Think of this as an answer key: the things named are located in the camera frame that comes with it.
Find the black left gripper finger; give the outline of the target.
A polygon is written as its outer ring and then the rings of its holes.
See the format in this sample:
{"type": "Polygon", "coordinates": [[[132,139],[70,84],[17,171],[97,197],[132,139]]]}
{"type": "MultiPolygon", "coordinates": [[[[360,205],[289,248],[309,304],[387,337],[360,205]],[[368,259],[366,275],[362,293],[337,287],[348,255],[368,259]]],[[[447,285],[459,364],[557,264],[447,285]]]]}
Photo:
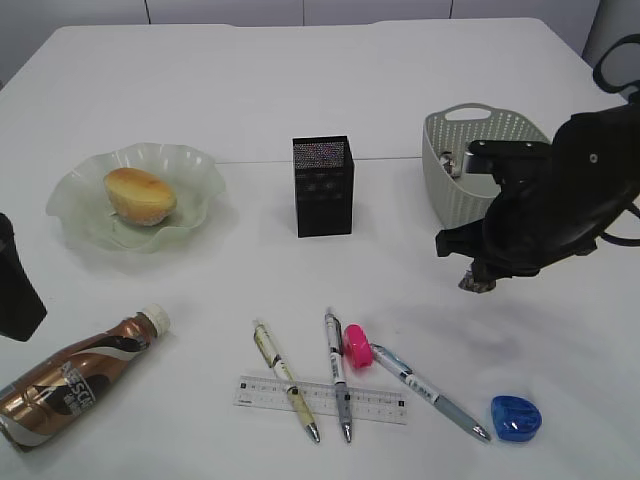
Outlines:
{"type": "Polygon", "coordinates": [[[27,277],[16,249],[11,221],[1,214],[1,335],[28,341],[47,310],[27,277]]]}

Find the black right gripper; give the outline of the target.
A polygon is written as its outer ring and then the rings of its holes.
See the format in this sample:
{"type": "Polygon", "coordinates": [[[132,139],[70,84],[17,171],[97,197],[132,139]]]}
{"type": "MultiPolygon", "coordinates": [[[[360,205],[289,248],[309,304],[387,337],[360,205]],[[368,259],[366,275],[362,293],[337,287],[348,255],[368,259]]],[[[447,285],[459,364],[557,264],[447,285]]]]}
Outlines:
{"type": "Polygon", "coordinates": [[[498,280],[535,276],[565,258],[588,255],[598,238],[638,246],[607,232],[625,211],[639,211],[638,108],[574,114],[550,145],[551,159],[538,178],[497,184],[500,192],[483,219],[440,231],[438,256],[470,257],[477,280],[498,280]]]}

